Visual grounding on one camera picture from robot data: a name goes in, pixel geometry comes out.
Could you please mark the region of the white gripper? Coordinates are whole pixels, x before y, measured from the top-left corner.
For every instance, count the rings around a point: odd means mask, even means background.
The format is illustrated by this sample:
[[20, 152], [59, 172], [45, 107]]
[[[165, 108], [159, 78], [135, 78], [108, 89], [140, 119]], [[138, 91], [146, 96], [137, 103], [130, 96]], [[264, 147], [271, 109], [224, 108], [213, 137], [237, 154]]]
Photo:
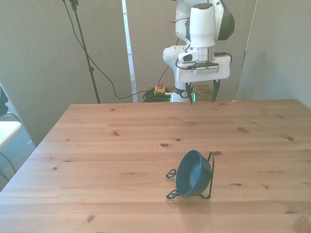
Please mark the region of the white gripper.
[[176, 70], [176, 81], [179, 83], [186, 83], [186, 92], [191, 105], [193, 105], [192, 98], [192, 84], [193, 82], [204, 82], [213, 81], [213, 91], [211, 95], [211, 101], [214, 103], [219, 89], [220, 81], [222, 79], [227, 79], [230, 76], [230, 56], [217, 56], [213, 61], [213, 64], [207, 66], [194, 67], [191, 69], [186, 69], [190, 64], [183, 64], [178, 62], [177, 64], [182, 67], [182, 69], [177, 68]]

